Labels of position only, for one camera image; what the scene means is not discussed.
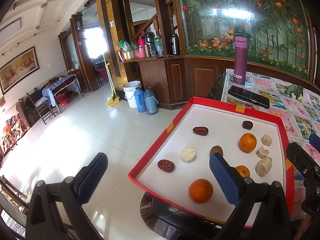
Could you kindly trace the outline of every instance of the purple thermos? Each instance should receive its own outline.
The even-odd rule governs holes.
[[[247,72],[248,43],[244,37],[235,37],[235,73],[233,80],[238,84],[245,83]]]

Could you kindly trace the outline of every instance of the plastic bag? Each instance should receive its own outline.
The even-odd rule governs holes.
[[[131,47],[133,49],[138,49],[137,42],[136,41],[131,41]]]
[[[155,39],[155,46],[159,56],[163,55],[163,47],[162,47],[162,40]]]
[[[118,47],[121,48],[124,52],[133,50],[133,48],[124,39],[119,41]]]

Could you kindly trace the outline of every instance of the orange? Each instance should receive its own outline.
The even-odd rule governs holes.
[[[257,139],[252,133],[245,133],[239,140],[239,146],[244,152],[251,152],[257,146]]]
[[[236,170],[239,172],[241,177],[250,177],[250,171],[246,166],[240,165],[236,167]]]
[[[191,183],[189,187],[189,195],[191,199],[198,203],[206,203],[213,194],[213,186],[206,179],[197,179]]]

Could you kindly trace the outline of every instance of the smartphone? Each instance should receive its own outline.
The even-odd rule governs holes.
[[[253,93],[249,90],[245,90],[236,86],[231,86],[228,90],[228,94],[234,96],[235,98],[239,98],[243,101],[255,104],[257,106],[261,106],[266,109],[270,108],[270,101],[268,98]]]

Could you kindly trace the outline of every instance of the yellow dustpan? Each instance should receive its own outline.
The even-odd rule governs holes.
[[[108,78],[109,78],[109,82],[110,82],[110,86],[111,86],[111,98],[108,100],[106,105],[110,106],[110,107],[113,107],[114,105],[116,105],[116,104],[118,104],[120,102],[120,98],[117,97],[117,94],[116,94],[116,91],[115,91],[115,87],[113,85],[113,81],[112,81],[110,70],[109,70],[110,63],[107,64],[104,55],[103,55],[103,59],[104,59],[104,64],[105,64],[106,69],[107,69]]]

